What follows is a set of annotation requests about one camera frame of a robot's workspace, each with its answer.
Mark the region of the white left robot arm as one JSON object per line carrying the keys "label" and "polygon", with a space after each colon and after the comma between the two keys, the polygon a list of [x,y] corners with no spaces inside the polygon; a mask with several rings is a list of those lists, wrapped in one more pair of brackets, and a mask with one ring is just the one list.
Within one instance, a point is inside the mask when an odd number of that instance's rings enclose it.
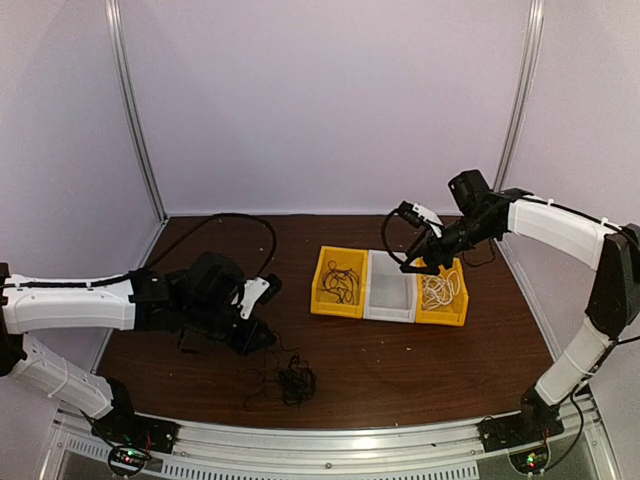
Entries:
{"label": "white left robot arm", "polygon": [[1,267],[1,374],[70,403],[123,444],[144,433],[126,386],[55,354],[31,332],[59,328],[192,332],[238,355],[276,341],[253,310],[281,289],[274,274],[247,278],[225,255],[206,252],[187,269],[148,268],[105,279],[40,280]]}

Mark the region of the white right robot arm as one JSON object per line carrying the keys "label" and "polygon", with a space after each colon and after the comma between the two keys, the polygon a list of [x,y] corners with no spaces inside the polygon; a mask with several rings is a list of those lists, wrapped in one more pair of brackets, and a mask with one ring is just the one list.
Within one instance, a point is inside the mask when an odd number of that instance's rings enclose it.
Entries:
{"label": "white right robot arm", "polygon": [[417,203],[403,201],[394,210],[421,232],[400,261],[401,272],[437,274],[480,242],[513,234],[557,250],[595,274],[582,326],[523,394],[513,419],[513,433],[530,442],[549,429],[559,405],[596,373],[638,317],[639,228],[597,219],[520,188],[494,190],[478,170],[461,172],[448,187],[462,215],[449,225]]}

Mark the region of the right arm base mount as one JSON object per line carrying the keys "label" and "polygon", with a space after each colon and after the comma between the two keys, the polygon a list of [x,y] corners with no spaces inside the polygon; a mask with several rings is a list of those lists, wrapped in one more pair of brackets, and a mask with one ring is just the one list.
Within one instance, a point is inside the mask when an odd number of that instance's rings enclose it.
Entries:
{"label": "right arm base mount", "polygon": [[551,462],[549,440],[564,432],[559,418],[540,426],[527,426],[521,413],[486,416],[477,425],[486,453],[505,450],[511,467],[521,475],[542,474]]}

